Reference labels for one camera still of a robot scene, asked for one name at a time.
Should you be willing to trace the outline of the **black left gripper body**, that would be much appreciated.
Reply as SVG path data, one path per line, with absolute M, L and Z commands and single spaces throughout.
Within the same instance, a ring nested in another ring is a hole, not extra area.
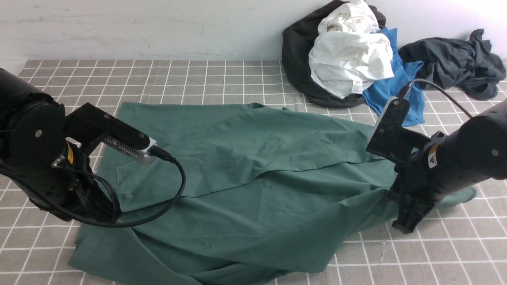
M 62 154 L 48 157 L 51 177 L 60 179 L 48 197 L 74 215 L 98 222 L 116 223 L 121 214 L 119 204 L 114 204 L 103 193 L 99 184 L 104 180 L 100 177 L 96 181 L 90 159 L 82 154 L 74 154 L 72 158 L 73 161 L 69 162 Z

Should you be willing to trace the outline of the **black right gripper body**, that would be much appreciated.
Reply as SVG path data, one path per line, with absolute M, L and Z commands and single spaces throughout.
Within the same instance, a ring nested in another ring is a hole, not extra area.
M 401 132 L 388 153 L 397 177 L 389 192 L 398 209 L 402 206 L 434 209 L 456 191 L 456 134 L 432 137 Z

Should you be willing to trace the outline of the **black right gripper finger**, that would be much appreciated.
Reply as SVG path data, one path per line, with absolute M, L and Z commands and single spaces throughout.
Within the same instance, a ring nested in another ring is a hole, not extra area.
M 391 226 L 402 232 L 402 234 L 411 234 L 431 211 L 432 206 L 402 206 L 398 211 L 398 218 L 392 222 Z

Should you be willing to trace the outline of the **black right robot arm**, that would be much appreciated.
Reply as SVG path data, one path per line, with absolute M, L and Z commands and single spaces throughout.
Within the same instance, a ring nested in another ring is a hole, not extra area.
M 473 199 L 475 184 L 506 179 L 506 111 L 502 101 L 451 135 L 417 137 L 416 151 L 395 166 L 398 175 L 389 192 L 398 203 L 395 229 L 410 234 L 434 209 Z

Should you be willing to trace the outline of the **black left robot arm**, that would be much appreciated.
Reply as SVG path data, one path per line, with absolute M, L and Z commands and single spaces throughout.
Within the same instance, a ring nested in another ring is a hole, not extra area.
M 115 206 L 103 193 L 90 159 L 64 133 L 65 107 L 1 69 L 1 173 L 30 202 L 63 221 L 68 212 L 114 223 Z

